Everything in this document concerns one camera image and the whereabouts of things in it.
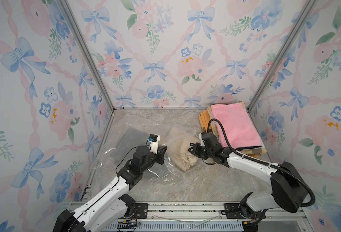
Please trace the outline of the cream fleece blanket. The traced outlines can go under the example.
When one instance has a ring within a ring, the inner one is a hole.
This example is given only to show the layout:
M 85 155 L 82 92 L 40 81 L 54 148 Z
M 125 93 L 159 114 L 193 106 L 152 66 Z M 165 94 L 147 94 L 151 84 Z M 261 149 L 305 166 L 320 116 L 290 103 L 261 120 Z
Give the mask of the cream fleece blanket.
M 189 152 L 190 143 L 197 143 L 198 139 L 194 136 L 174 141 L 170 146 L 169 157 L 171 161 L 183 172 L 187 172 L 191 166 L 194 166 L 198 158 Z

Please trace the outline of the clear plastic vacuum bag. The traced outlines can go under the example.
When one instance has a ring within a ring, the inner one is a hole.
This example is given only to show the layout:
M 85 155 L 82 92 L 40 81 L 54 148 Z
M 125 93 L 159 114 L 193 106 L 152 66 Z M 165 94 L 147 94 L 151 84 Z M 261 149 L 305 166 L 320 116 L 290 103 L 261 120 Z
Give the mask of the clear plastic vacuum bag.
M 109 129 L 94 184 L 121 176 L 131 183 L 182 184 L 204 167 L 192 154 L 201 132 L 199 110 L 125 111 Z

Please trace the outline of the pink fleece blanket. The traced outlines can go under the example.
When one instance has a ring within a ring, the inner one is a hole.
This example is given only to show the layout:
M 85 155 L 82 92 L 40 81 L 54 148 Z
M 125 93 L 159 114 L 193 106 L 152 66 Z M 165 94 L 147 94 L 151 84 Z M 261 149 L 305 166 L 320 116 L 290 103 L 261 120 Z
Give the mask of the pink fleece blanket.
M 242 103 L 214 104 L 211 109 L 213 117 L 223 125 L 228 141 L 234 149 L 262 146 L 260 136 Z

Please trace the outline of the yellow grey checked blanket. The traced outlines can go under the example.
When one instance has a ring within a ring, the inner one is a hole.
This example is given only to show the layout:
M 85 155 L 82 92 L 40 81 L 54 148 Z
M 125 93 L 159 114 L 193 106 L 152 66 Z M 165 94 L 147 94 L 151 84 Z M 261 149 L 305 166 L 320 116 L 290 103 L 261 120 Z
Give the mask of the yellow grey checked blanket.
M 214 115 L 212 113 L 212 107 L 210 105 L 208 106 L 207 111 L 208 111 L 209 117 L 211 119 L 214 118 Z M 217 137 L 217 139 L 219 139 L 218 128 L 214 122 L 211 124 L 210 129 L 212 130 L 212 133 Z M 252 156 L 252 157 L 267 154 L 267 150 L 264 146 L 260 146 L 257 148 L 244 148 L 244 149 L 240 148 L 240 152 L 245 155 Z

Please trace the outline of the grey fleece blanket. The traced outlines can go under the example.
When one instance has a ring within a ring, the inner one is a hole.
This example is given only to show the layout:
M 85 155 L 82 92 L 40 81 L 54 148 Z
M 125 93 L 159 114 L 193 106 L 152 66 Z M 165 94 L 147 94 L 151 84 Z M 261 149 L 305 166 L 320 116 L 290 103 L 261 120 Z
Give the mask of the grey fleece blanket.
M 138 148 L 139 146 L 149 147 L 149 145 L 147 144 L 149 135 L 150 134 L 139 130 L 130 129 L 125 132 L 124 136 L 119 140 L 118 145 L 116 145 L 113 153 L 111 154 L 111 157 L 115 159 L 115 174 L 118 177 L 122 177 L 127 181 L 141 179 L 143 174 L 152 168 L 151 167 L 142 174 L 135 174 L 131 171 L 131 160 L 133 154 L 136 151 L 136 148 Z

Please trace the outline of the orange cartoon print blanket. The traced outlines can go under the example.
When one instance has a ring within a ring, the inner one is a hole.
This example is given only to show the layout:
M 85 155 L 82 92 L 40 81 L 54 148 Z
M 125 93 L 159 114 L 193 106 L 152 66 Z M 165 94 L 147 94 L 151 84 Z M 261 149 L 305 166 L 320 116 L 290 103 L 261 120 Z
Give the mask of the orange cartoon print blanket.
M 202 131 L 203 132 L 207 132 L 207 126 L 208 126 L 208 123 L 211 119 L 210 117 L 210 114 L 208 112 L 208 110 L 203 110 L 199 115 L 198 115 L 198 118 L 199 118 L 199 122 L 200 122 L 200 125 L 201 125 L 201 128 L 202 128 Z M 216 136 L 218 137 L 219 134 L 218 134 L 218 129 L 215 125 L 215 122 L 212 122 L 209 129 L 211 130 L 211 132 Z

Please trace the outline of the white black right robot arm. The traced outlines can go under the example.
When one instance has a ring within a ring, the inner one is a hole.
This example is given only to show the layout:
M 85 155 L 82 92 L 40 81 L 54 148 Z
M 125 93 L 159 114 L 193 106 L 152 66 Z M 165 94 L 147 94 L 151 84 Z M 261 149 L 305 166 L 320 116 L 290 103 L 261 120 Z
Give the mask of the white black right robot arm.
M 300 207 L 311 206 L 314 203 L 313 191 L 291 163 L 266 162 L 236 149 L 223 147 L 211 132 L 203 132 L 199 137 L 199 143 L 189 145 L 188 150 L 192 155 L 202 160 L 212 159 L 216 164 L 249 173 L 269 186 L 265 191 L 247 193 L 237 206 L 232 209 L 226 208 L 226 214 L 253 218 L 276 208 L 296 213 Z

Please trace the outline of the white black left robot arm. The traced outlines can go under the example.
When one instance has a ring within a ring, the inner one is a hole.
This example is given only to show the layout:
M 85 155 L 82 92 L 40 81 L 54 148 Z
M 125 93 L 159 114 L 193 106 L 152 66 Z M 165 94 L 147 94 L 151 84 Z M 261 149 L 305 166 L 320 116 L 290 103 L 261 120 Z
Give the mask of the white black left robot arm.
M 154 164 L 164 164 L 167 146 L 132 148 L 132 159 L 118 171 L 111 183 L 73 212 L 64 210 L 54 225 L 54 232 L 100 232 L 120 218 L 135 216 L 136 201 L 128 192 L 139 183 L 143 173 Z

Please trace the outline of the left floor aluminium rail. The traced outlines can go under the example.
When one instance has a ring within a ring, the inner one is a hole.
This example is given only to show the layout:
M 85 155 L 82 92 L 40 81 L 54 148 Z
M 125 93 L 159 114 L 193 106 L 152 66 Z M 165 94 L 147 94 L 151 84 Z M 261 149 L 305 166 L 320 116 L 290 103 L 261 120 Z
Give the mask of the left floor aluminium rail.
M 107 142 L 108 134 L 109 134 L 110 129 L 112 127 L 114 117 L 115 117 L 115 111 L 110 112 L 110 117 L 109 117 L 109 120 L 107 122 L 107 125 L 104 128 L 103 135 L 101 136 L 101 140 L 100 140 L 100 143 L 98 146 L 98 150 L 97 150 L 96 155 L 94 156 L 94 161 L 92 163 L 92 167 L 91 167 L 90 172 L 89 172 L 87 184 L 86 184 L 84 191 L 82 193 L 82 197 L 79 200 L 80 202 L 88 201 L 88 199 L 90 198 L 89 194 L 91 192 L 92 183 L 93 183 L 93 180 L 94 180 L 95 175 L 97 173 L 97 170 L 101 169 L 103 167 L 103 165 L 100 164 L 100 158 L 103 154 L 105 143 Z

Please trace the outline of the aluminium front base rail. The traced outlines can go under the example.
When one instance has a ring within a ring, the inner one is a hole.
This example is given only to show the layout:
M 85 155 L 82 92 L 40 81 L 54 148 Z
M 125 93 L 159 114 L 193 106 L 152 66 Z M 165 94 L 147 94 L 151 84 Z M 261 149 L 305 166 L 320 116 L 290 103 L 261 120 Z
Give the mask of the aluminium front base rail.
M 303 210 L 288 213 L 270 209 L 247 226 L 248 219 L 236 211 L 236 203 L 137 203 L 134 213 L 119 218 L 124 204 L 109 208 L 104 219 L 94 224 L 96 232 L 312 232 L 313 228 Z

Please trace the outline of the left rear aluminium corner post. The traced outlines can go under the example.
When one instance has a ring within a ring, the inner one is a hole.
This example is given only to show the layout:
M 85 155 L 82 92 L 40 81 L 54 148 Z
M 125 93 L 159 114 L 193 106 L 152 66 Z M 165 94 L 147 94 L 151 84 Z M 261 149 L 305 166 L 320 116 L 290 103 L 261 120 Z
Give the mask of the left rear aluminium corner post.
M 77 24 L 76 18 L 71 11 L 69 3 L 68 1 L 65 1 L 65 0 L 57 0 L 57 4 L 61 8 L 62 14 L 66 18 L 67 24 L 71 28 L 72 34 L 77 41 L 77 45 L 83 54 L 83 58 L 85 59 L 87 66 L 89 67 L 89 70 L 91 71 L 93 75 L 93 78 L 97 82 L 98 88 L 103 95 L 103 99 L 107 103 L 109 111 L 112 114 L 114 112 L 113 104 L 109 98 L 109 94 L 105 88 L 104 82 L 102 78 L 100 77 L 99 72 L 94 64 L 93 58 L 89 52 L 89 49 L 84 40 L 83 34 Z

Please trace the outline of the aluminium corner post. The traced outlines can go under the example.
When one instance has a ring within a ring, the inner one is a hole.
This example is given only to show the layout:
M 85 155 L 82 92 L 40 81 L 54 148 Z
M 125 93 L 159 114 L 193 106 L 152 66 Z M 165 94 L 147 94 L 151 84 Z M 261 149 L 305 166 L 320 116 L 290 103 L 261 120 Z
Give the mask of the aluminium corner post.
M 257 88 L 257 92 L 254 94 L 254 97 L 247 107 L 247 112 L 252 113 L 254 108 L 258 105 L 258 101 L 260 96 L 263 94 L 266 86 L 271 81 L 271 78 L 274 76 L 275 72 L 278 70 L 281 62 L 286 57 L 287 53 L 289 52 L 294 40 L 300 34 L 302 28 L 304 27 L 306 21 L 310 17 L 313 8 L 316 6 L 316 0 L 305 1 L 305 4 L 302 10 L 297 17 L 297 21 L 293 24 L 291 30 L 287 35 L 287 39 L 283 42 L 280 50 L 277 53 L 275 60 L 273 61 L 272 67 L 266 72 L 261 84 Z
M 109 111 L 112 114 L 114 112 L 113 104 L 109 98 L 109 94 L 105 88 L 104 82 L 102 78 L 100 77 L 99 72 L 94 64 L 93 58 L 89 52 L 89 49 L 84 40 L 83 34 L 77 24 L 76 18 L 71 11 L 69 3 L 68 1 L 65 1 L 65 0 L 57 0 L 57 4 L 61 8 L 62 14 L 66 18 L 67 24 L 71 28 L 72 34 L 77 41 L 77 45 L 83 54 L 83 58 L 85 59 L 87 66 L 89 67 L 89 70 L 91 71 L 93 75 L 93 78 L 97 82 L 98 88 L 103 95 L 103 99 L 107 103 Z

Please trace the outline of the right rear aluminium corner post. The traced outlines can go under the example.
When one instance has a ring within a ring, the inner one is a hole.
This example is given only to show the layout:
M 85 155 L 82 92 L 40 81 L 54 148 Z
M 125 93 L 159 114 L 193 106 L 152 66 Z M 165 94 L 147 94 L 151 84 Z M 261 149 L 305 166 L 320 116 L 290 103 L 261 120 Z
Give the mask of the right rear aluminium corner post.
M 266 72 L 261 84 L 257 88 L 257 92 L 254 94 L 254 97 L 247 107 L 247 112 L 252 113 L 254 108 L 258 105 L 258 101 L 260 96 L 263 94 L 266 86 L 271 81 L 271 78 L 274 76 L 275 72 L 278 70 L 281 62 L 286 57 L 287 53 L 289 52 L 294 40 L 300 34 L 302 28 L 304 27 L 306 21 L 310 17 L 313 8 L 316 6 L 316 0 L 305 1 L 305 4 L 302 10 L 297 17 L 297 21 L 293 24 L 291 30 L 287 35 L 287 39 L 283 42 L 280 50 L 277 53 L 275 60 L 273 61 L 272 67 Z

